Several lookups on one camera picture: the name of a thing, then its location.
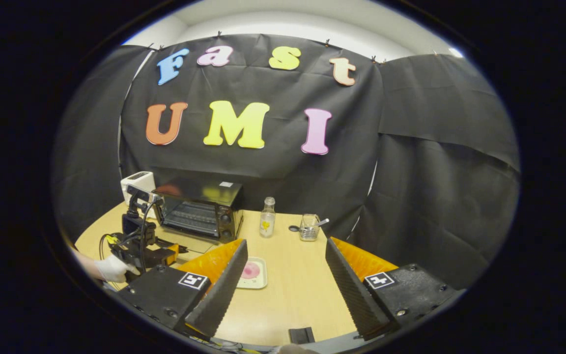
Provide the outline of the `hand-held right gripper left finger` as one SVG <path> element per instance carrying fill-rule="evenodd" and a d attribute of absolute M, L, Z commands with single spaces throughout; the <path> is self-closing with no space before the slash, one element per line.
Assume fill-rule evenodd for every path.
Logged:
<path fill-rule="evenodd" d="M 209 340 L 227 312 L 248 257 L 246 240 L 237 239 L 178 268 L 157 265 L 117 295 L 175 332 Z"/>

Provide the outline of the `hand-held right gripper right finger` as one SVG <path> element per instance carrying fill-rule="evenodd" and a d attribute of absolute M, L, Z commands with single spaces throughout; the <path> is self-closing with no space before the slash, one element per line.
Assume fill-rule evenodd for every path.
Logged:
<path fill-rule="evenodd" d="M 464 293 L 421 265 L 397 266 L 334 237 L 327 240 L 325 258 L 357 332 L 366 341 L 413 329 Z"/>

